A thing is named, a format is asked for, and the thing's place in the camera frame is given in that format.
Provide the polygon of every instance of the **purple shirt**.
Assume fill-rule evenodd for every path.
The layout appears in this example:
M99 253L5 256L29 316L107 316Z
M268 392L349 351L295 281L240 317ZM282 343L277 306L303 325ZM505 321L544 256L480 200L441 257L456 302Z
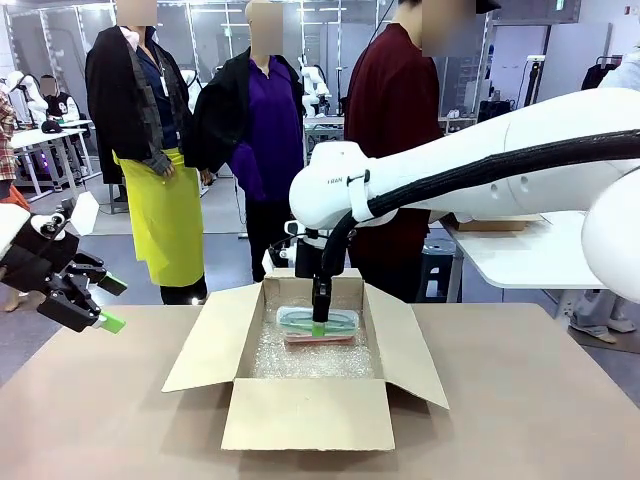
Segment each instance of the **purple shirt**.
M267 77L249 59L247 133L229 166L248 199L283 201L302 170L300 118L293 100L291 76L275 57Z

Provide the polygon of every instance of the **black cable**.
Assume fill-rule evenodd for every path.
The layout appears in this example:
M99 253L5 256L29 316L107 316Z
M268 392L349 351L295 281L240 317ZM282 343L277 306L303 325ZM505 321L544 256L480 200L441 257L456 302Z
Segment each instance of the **black cable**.
M322 81L325 83L327 83L327 77L324 74L324 70L322 70L322 67L320 65L314 65L314 67L316 67L318 69L318 71L320 72L320 76L322 77Z
M246 227L247 226L247 212L245 212L244 220L242 220L242 211L240 210L240 199L238 199L238 181L234 175L233 177L233 188L236 191L236 205L238 206L238 218L240 219L240 225Z
M516 100L516 108L518 109L518 105L520 105L520 96L522 95L522 87L524 85L524 77L527 76L527 65L529 65L529 60L527 60L524 64L524 70L522 71L522 82L520 82L520 89L518 90L518 100Z
M304 234L304 233L296 233L295 235L289 235L287 238L283 238L282 240L277 241L273 245L269 245L269 248L275 249L276 247L279 247L283 243L286 243L286 242L288 242L290 240L293 240L294 238L304 237L305 235L306 234Z
M373 217L379 218L406 205L516 175L569 165L629 160L638 157L640 157L640 130L563 140L490 155L477 162L416 180L369 200L367 205ZM322 256L323 275L333 276L341 272L336 263L342 258L349 233L356 225L356 220L349 212L333 230Z

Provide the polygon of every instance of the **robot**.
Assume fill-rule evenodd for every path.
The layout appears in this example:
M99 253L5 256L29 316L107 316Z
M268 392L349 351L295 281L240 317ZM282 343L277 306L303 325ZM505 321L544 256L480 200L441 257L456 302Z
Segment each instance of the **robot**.
M34 215L17 205L0 204L0 282L22 292L45 295L37 311L82 332L86 327L117 333L124 323L92 300L89 284L120 295L127 286L113 277L98 257L78 250L79 238L65 231L72 224L81 234L93 229L98 203L90 193L74 206L66 200L51 215Z
M307 118L314 118L316 111L313 105L328 104L327 98L331 97L327 84L320 76L320 69L318 67L307 67L304 65L302 58L298 57L300 62L300 73L304 79L304 92L302 96L302 105L304 105L307 111ZM317 115L318 117L324 117L323 113Z
M387 158L366 158L349 142L318 145L289 198L303 226L294 232L296 276L313 279L316 331L327 322L331 279L344 269L356 227L388 222L402 207L461 221L588 210L582 244L591 270L640 302L638 109L639 92L589 90Z
M198 74L194 70L180 70L180 73L189 89L189 110L193 113L196 109L198 95L200 95L202 91L202 84L200 83Z
M9 95L14 90L22 91L29 108L31 122L38 128L47 121L47 109L49 105L40 95L38 82L31 74L23 74L20 71L7 75L6 82L0 84L2 91Z

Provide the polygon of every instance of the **white table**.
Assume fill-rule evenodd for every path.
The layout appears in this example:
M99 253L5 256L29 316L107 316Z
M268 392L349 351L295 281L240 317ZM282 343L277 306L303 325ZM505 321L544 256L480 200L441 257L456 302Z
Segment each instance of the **white table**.
M336 131L342 131L344 129L344 117L313 117L313 118L305 118L304 119L304 138L302 139L303 143L303 155L304 155L304 163L308 164L307 158L307 139L309 134L312 134L316 127L319 126L330 126L330 127L339 127L336 128Z
M344 117L313 117L313 118L305 118L304 125L333 125L333 126L342 126L344 125Z
M82 135L82 132L84 132L84 130L74 128L65 129L60 133L43 133L41 130L34 129L17 132L13 136L11 139L11 145L13 146L16 155L22 155L24 157L27 170L29 171L29 176L31 177L31 181L33 182L33 186L36 191L36 196L31 198L30 201L38 200L39 198L51 193L51 191L43 193L40 188L40 183L36 177L35 169L33 168L33 163L29 155L30 147L42 150L45 153L47 160L51 162L49 174L51 175L52 183L54 185L60 185L62 183L62 179L58 176L58 172L53 164L53 155L51 155L51 148L48 142L52 142L53 148L58 153L58 158L62 161L66 180L69 182L69 188L71 189L73 197L78 198L78 190L76 189L73 173L71 172L71 166L69 164L69 158L67 157L65 144L71 152L74 163L76 163L76 166L79 169L80 160L76 156L75 149L73 148L73 145L71 145L69 137L78 134Z
M458 232L445 225L457 247L447 301L457 299L464 257L495 287L563 291L556 318L571 315L581 290L605 289L582 253L584 215L556 212L543 217L521 232Z
M70 128L84 127L87 125L91 125L92 123L93 121L91 120L74 120L72 122L61 123L60 126L67 130ZM87 145L84 143L83 134L78 134L78 138L80 138L80 145L82 145L82 155L84 156L84 163L87 166L87 175L85 176L85 178L92 178L97 175L97 173L93 173L93 167L91 166L91 160L89 159L89 153L87 152Z

